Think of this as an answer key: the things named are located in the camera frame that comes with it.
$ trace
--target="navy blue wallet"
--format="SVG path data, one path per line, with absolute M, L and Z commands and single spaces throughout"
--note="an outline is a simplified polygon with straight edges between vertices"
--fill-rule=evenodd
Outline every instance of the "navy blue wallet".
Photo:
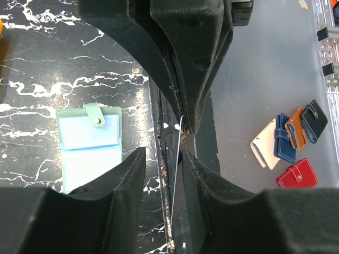
M 274 155 L 289 163 L 295 163 L 296 150 L 293 148 L 285 129 L 285 123 L 288 119 L 289 117 L 283 113 L 276 116 Z

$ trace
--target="gray table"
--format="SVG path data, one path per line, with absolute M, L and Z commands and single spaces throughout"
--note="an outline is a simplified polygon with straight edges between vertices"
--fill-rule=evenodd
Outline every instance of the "gray table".
M 275 188 L 289 166 L 281 160 L 273 170 L 262 168 L 249 145 L 276 115 L 291 115 L 316 99 L 330 120 L 312 3 L 306 2 L 308 10 L 297 0 L 256 0 L 249 25 L 235 28 L 211 89 L 220 173 L 252 192 Z M 297 160 L 304 157 L 317 187 L 338 186 L 331 121 L 316 144 L 297 153 Z

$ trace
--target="black marble surface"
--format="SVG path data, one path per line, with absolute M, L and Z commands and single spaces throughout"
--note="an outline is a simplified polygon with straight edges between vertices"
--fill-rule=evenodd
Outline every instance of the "black marble surface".
M 83 22 L 75 0 L 2 0 L 0 186 L 62 185 L 55 110 L 120 106 L 126 157 L 147 147 L 136 253 L 167 253 L 149 78 L 121 46 Z

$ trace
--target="orange leather wallet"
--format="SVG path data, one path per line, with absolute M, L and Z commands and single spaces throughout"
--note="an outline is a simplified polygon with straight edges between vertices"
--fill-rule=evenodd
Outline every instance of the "orange leather wallet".
M 301 114 L 302 107 L 297 107 L 285 124 L 285 129 L 291 140 L 292 147 L 294 149 L 298 148 L 299 152 L 304 149 L 308 141 L 306 131 L 301 125 Z

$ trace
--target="wallet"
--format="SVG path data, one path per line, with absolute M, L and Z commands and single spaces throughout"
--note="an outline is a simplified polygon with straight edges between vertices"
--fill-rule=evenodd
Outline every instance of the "wallet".
M 296 150 L 293 148 L 285 129 L 288 119 L 289 117 L 283 113 L 276 116 L 274 155 L 289 163 L 296 163 Z
M 63 175 L 68 194 L 122 162 L 120 107 L 57 110 Z
M 311 143 L 316 143 L 328 123 L 327 117 L 314 99 L 301 114 L 301 124 Z
M 263 168 L 268 166 L 270 170 L 280 160 L 280 158 L 274 156 L 274 131 L 275 118 L 251 142 L 252 151 L 260 165 Z
M 285 124 L 285 129 L 288 133 L 288 137 L 291 140 L 292 147 L 294 149 L 298 148 L 299 152 L 304 149 L 308 140 L 306 131 L 301 125 L 301 114 L 302 108 L 297 107 Z
M 280 188 L 312 188 L 317 183 L 318 179 L 307 158 L 288 167 L 276 180 L 276 185 Z

